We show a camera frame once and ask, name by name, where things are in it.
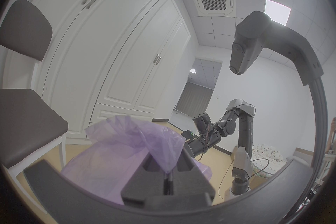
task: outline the translucent purple bag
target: translucent purple bag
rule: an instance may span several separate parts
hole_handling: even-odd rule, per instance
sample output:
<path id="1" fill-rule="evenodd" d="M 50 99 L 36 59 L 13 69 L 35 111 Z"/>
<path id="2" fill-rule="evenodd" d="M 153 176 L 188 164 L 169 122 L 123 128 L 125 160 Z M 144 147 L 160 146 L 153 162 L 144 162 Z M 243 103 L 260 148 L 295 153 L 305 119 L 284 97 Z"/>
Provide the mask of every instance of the translucent purple bag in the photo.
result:
<path id="1" fill-rule="evenodd" d="M 85 131 L 93 145 L 61 173 L 87 191 L 121 205 L 120 192 L 146 155 L 150 153 L 168 173 L 176 166 L 186 140 L 168 127 L 130 116 L 108 118 Z M 201 164 L 200 169 L 209 180 L 210 168 Z"/>

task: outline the white chair leg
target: white chair leg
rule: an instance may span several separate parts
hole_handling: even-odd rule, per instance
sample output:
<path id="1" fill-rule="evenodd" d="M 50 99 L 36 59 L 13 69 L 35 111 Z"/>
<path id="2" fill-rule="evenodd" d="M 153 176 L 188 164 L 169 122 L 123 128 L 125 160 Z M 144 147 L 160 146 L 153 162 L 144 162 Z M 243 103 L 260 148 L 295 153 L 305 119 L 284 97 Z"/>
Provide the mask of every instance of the white chair leg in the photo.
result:
<path id="1" fill-rule="evenodd" d="M 62 135 L 62 143 L 59 144 L 59 157 L 61 159 L 61 167 L 63 168 L 67 164 L 67 158 L 65 156 L 65 134 Z"/>
<path id="2" fill-rule="evenodd" d="M 28 192 L 23 188 L 23 186 L 20 184 L 19 180 L 16 178 L 16 176 L 11 174 L 11 171 L 8 171 L 11 178 L 13 179 L 14 183 L 19 187 L 19 189 L 23 192 L 23 194 L 34 204 L 38 209 L 40 209 L 43 213 L 47 214 L 48 212 L 41 207 L 29 194 Z"/>

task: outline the human hand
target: human hand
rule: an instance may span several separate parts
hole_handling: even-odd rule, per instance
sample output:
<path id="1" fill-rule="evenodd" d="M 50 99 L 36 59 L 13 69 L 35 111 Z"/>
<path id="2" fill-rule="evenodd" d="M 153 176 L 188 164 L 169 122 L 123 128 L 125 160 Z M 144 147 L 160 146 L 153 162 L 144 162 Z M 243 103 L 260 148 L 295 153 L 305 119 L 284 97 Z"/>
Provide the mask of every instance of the human hand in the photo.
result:
<path id="1" fill-rule="evenodd" d="M 333 133 L 336 130 L 336 117 L 333 118 L 331 122 L 330 132 Z"/>

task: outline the gray curtain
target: gray curtain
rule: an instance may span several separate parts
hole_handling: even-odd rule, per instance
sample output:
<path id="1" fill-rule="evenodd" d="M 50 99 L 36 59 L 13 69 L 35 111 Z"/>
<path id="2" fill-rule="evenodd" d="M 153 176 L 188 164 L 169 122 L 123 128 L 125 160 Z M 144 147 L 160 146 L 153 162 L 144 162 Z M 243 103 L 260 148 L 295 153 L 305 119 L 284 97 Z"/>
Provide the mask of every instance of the gray curtain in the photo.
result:
<path id="1" fill-rule="evenodd" d="M 187 82 L 176 110 L 191 117 L 202 114 L 206 112 L 212 93 L 212 89 Z"/>

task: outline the square light panel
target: square light panel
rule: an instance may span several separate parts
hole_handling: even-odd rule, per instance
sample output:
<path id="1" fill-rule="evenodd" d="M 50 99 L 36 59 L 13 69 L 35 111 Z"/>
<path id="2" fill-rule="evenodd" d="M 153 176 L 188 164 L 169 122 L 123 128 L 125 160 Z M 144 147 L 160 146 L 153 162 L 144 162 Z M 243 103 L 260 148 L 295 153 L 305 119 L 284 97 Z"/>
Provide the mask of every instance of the square light panel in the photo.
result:
<path id="1" fill-rule="evenodd" d="M 276 21 L 282 25 L 286 25 L 291 9 L 280 3 L 266 0 L 265 14 L 271 17 L 271 20 Z"/>

